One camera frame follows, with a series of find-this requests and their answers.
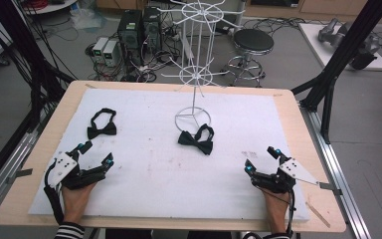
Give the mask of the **black metal frame post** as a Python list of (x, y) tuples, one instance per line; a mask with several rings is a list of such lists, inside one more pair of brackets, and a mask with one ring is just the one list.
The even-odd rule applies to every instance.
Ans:
[(294, 95), (309, 90), (308, 95), (300, 101), (300, 105), (309, 112), (316, 112), (318, 104), (323, 102), (320, 135), (327, 144), (330, 144), (329, 126), (335, 83), (381, 18), (382, 0), (367, 0), (323, 70), (312, 80), (291, 90)]
[(29, 127), (33, 129), (41, 121), (42, 108), (62, 99), (66, 91), (62, 83), (70, 84), (75, 79), (46, 60), (12, 0), (0, 0), (0, 23), (28, 66), (27, 69), (22, 67), (17, 55), (0, 37), (0, 45), (16, 64), (20, 75), (31, 89)]

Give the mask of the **white wire display rack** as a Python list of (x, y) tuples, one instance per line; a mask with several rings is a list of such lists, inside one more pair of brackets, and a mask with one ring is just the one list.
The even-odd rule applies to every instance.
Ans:
[(227, 20), (225, 16), (230, 14), (241, 17), (245, 12), (245, 4), (235, 11), (222, 10), (221, 6), (225, 1), (207, 3), (195, 0), (185, 3), (170, 0), (171, 3), (179, 4), (180, 7), (173, 10), (158, 8), (161, 13), (178, 13), (181, 16), (179, 20), (173, 22), (181, 28), (179, 34), (182, 44), (181, 63), (178, 64), (170, 58), (170, 61), (178, 67), (179, 73), (163, 75), (165, 78), (178, 79), (183, 84), (183, 88), (193, 93), (192, 104), (179, 110), (174, 117), (175, 125), (180, 131), (195, 132), (202, 124), (210, 125), (212, 122), (210, 114), (203, 107), (199, 107), (196, 100), (197, 94), (203, 96), (203, 87), (215, 86), (213, 79), (217, 73), (211, 72), (211, 64), (214, 61), (216, 27), (221, 22), (240, 28), (240, 24)]

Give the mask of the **black computer tower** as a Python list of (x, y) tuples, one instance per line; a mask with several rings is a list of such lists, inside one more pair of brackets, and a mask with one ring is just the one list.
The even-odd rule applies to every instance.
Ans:
[(151, 53), (157, 53), (161, 46), (160, 11), (154, 6), (148, 6), (143, 11), (144, 42)]
[(140, 10), (125, 10), (117, 27), (117, 34), (125, 62), (131, 66), (142, 65), (140, 50), (143, 42), (142, 13)]

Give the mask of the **black bow tie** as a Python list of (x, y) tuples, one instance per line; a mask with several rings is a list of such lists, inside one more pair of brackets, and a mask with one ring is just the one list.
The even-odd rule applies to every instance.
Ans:
[[(101, 114), (110, 114), (110, 118), (109, 118), (106, 126), (104, 126), (103, 128), (98, 128), (96, 126), (95, 120)], [(116, 111), (114, 111), (112, 109), (108, 109), (108, 108), (103, 108), (100, 111), (98, 111), (97, 113), (95, 113), (95, 115), (91, 119), (91, 125), (87, 129), (88, 139), (94, 139), (101, 134), (116, 135), (117, 129), (116, 129), (115, 123), (113, 122), (113, 119), (115, 116), (116, 116)]]
[[(202, 140), (201, 136), (204, 130), (208, 131), (208, 136), (205, 140)], [(194, 135), (189, 131), (183, 130), (179, 135), (178, 143), (182, 145), (196, 146), (205, 155), (210, 155), (213, 150), (213, 137), (214, 130), (204, 123)]]

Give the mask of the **wooden stick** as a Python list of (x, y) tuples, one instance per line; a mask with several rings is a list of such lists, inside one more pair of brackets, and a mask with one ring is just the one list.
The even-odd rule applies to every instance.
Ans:
[(312, 213), (327, 227), (330, 228), (330, 223), (322, 216), (322, 214), (309, 202), (305, 202), (305, 205), (312, 211)]

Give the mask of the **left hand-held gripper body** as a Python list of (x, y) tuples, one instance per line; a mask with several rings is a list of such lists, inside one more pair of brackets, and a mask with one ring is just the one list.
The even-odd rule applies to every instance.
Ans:
[(70, 190), (80, 189), (105, 179), (107, 170), (100, 166), (80, 169), (79, 161), (74, 161), (66, 152), (58, 156), (48, 170), (48, 185), (56, 188), (59, 184)]

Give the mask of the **white platform board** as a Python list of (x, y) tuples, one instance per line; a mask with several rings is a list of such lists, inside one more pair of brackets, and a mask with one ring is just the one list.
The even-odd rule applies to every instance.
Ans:
[[(321, 43), (317, 39), (318, 32), (323, 28), (323, 25), (300, 23), (299, 28), (316, 58), (324, 67), (331, 59), (334, 49), (329, 43)], [(374, 56), (376, 59), (364, 68), (364, 71), (382, 72), (382, 57), (379, 53), (375, 53)]]

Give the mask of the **aluminium rail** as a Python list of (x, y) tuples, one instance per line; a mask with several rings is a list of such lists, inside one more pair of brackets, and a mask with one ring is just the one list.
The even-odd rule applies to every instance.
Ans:
[(23, 169), (23, 164), (52, 114), (53, 112), (42, 111), (39, 120), (33, 122), (33, 113), (28, 112), (0, 151), (0, 198), (4, 191), (12, 185), (6, 183), (6, 178)]
[(372, 239), (334, 149), (321, 135), (321, 119), (318, 113), (304, 108), (299, 109), (311, 133), (314, 145), (317, 147), (326, 175), (334, 187), (334, 195), (343, 212), (344, 222), (349, 226), (355, 239)]

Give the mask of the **person's right hand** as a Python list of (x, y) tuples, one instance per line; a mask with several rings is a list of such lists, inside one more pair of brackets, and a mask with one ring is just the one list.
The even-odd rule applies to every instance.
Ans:
[(286, 233), (286, 213), (289, 203), (288, 193), (273, 193), (263, 189), (267, 207), (268, 222), (272, 233)]

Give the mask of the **clear plastic bag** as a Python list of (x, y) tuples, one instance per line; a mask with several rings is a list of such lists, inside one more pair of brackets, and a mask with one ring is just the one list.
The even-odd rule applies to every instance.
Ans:
[(106, 20), (93, 9), (71, 10), (71, 20), (76, 30), (95, 31), (104, 26)]

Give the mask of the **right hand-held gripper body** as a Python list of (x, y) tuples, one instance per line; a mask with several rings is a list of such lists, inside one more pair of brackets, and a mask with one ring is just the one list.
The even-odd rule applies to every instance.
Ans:
[(250, 178), (254, 186), (270, 190), (273, 193), (290, 192), (295, 186), (296, 180), (313, 185), (318, 185), (319, 183), (295, 158), (290, 158), (285, 163), (280, 164), (276, 173), (265, 174), (256, 172)]

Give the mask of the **person's left hand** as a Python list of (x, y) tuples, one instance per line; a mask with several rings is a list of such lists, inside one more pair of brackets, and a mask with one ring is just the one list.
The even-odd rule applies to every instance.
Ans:
[(90, 195), (96, 184), (86, 187), (70, 190), (67, 187), (62, 188), (63, 200), (65, 206), (64, 221), (79, 224), (85, 213)]

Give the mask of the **metal clamp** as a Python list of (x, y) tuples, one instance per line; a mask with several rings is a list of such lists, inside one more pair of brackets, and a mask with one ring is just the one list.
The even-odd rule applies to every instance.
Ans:
[(334, 195), (342, 195), (342, 190), (331, 183), (319, 182), (318, 184), (321, 189), (330, 190)]
[(28, 169), (22, 169), (22, 170), (19, 170), (19, 171), (16, 171), (12, 176), (8, 176), (6, 178), (6, 183), (7, 184), (13, 184), (14, 181), (19, 178), (19, 177), (23, 177), (23, 176), (27, 176), (27, 175), (31, 175), (33, 172), (33, 168), (28, 168)]

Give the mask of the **white foam mat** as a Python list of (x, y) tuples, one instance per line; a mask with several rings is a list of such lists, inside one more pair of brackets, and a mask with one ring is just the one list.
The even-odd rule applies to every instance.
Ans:
[(193, 97), (185, 91), (85, 91), (56, 153), (85, 141), (91, 120), (100, 126), (112, 120), (117, 127), (116, 134), (95, 138), (80, 157), (83, 169), (98, 166), (108, 154), (114, 161), (93, 191), (88, 216), (265, 218), (263, 194), (252, 185), (245, 162), (264, 173), (277, 171), (279, 163), (267, 149), (289, 152), (280, 113), (294, 109), (292, 94), (218, 89), (198, 96), (214, 130), (210, 154), (178, 142), (182, 130), (198, 129), (176, 118)]

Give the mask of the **grey power supply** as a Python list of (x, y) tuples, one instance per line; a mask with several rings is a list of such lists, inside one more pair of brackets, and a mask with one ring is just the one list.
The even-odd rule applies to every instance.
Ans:
[(97, 40), (92, 48), (94, 54), (94, 60), (98, 64), (104, 63), (103, 50), (108, 42), (108, 37), (101, 37)]
[(115, 67), (119, 61), (119, 50), (115, 40), (109, 40), (103, 50), (105, 64), (108, 67)]

